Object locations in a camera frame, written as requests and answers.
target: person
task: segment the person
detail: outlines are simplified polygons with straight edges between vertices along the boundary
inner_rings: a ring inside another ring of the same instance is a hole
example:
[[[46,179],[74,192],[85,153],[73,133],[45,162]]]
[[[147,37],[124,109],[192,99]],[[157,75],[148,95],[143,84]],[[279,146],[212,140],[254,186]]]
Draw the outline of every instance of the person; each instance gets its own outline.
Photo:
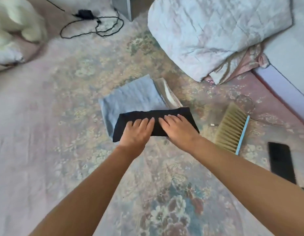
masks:
[[[91,236],[121,178],[148,142],[154,119],[128,122],[110,156],[30,236]],[[183,116],[159,123],[170,141],[208,168],[274,235],[304,235],[304,190],[201,137]]]

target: black phone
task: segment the black phone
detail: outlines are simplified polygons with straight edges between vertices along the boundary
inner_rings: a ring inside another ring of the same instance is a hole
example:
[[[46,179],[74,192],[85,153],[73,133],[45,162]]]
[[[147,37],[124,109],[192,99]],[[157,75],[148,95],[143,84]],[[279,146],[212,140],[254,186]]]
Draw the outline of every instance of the black phone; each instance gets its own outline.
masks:
[[[291,151],[288,145],[268,143],[271,172],[296,184]]]

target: bed brush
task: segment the bed brush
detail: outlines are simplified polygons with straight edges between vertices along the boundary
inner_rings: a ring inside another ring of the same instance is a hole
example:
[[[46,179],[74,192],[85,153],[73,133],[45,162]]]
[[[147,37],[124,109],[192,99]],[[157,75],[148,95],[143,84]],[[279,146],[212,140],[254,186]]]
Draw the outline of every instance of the bed brush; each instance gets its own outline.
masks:
[[[238,155],[250,116],[231,102],[217,128],[213,142]]]

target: person's left hand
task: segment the person's left hand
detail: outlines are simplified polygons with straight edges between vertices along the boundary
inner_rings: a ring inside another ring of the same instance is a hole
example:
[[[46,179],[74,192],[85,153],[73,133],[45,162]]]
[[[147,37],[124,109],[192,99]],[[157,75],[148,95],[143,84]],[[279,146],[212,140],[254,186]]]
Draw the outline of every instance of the person's left hand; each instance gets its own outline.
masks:
[[[154,118],[150,121],[147,118],[137,119],[133,124],[128,122],[117,148],[127,152],[132,160],[137,158],[150,139],[154,122]]]

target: light blue garment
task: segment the light blue garment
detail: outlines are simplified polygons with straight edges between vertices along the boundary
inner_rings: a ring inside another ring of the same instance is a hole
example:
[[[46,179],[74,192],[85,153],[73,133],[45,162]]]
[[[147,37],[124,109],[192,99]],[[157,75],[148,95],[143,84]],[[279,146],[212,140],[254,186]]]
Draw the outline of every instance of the light blue garment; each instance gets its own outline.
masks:
[[[113,138],[114,128],[121,113],[169,109],[158,93],[150,75],[113,90],[103,99],[99,99],[99,104],[110,138]]]

